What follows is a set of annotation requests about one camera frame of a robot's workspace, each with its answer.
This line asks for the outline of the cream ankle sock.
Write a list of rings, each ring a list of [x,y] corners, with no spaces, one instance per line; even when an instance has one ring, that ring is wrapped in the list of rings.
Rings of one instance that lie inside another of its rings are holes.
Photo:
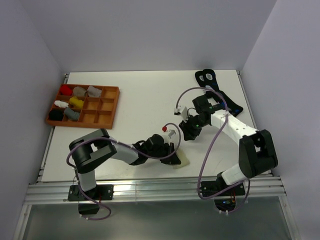
[[[180,164],[173,165],[172,166],[173,169],[177,170],[177,169],[186,167],[186,166],[188,166],[190,164],[189,159],[187,158],[186,154],[181,149],[178,149],[176,151],[176,156],[180,160]]]

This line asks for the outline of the mauve sock with red stripe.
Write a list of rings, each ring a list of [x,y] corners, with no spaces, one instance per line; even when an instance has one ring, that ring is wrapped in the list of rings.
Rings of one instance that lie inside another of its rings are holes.
[[[100,98],[101,97],[101,94],[102,94],[102,90],[99,89],[99,88],[96,88],[92,85],[90,85],[88,88],[87,88],[87,95],[91,98]]]

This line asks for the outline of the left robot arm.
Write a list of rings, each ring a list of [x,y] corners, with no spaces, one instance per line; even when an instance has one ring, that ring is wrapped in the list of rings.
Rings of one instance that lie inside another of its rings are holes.
[[[173,130],[163,128],[164,133],[153,134],[146,140],[133,144],[121,143],[112,138],[106,129],[98,129],[69,144],[70,156],[80,185],[79,194],[91,200],[98,193],[95,169],[108,159],[122,161],[131,166],[144,164],[148,159],[162,164],[180,166],[183,160],[177,151],[181,137]]]

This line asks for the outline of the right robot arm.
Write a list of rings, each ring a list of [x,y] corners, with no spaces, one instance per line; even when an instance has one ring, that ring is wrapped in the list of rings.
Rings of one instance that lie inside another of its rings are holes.
[[[202,95],[192,100],[196,115],[188,113],[186,106],[177,105],[175,115],[180,115],[179,124],[185,141],[193,141],[202,128],[210,125],[225,133],[238,145],[238,163],[218,175],[217,191],[229,194],[234,184],[251,179],[278,165],[271,133],[250,127],[230,114],[223,103],[213,105]]]

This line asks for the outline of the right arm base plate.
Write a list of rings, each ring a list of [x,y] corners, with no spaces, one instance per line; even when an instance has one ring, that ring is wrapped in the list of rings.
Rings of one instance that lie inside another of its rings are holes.
[[[200,182],[200,193],[203,197],[244,196],[246,194],[244,183],[227,185],[223,180],[205,180]]]

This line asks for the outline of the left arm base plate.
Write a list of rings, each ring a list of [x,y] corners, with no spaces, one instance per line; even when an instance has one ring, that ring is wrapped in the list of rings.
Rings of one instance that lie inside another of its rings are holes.
[[[114,186],[112,184],[98,184],[95,188],[84,191],[84,193],[96,201],[110,201],[113,199]],[[78,185],[71,185],[67,200],[69,202],[87,201],[83,196]]]

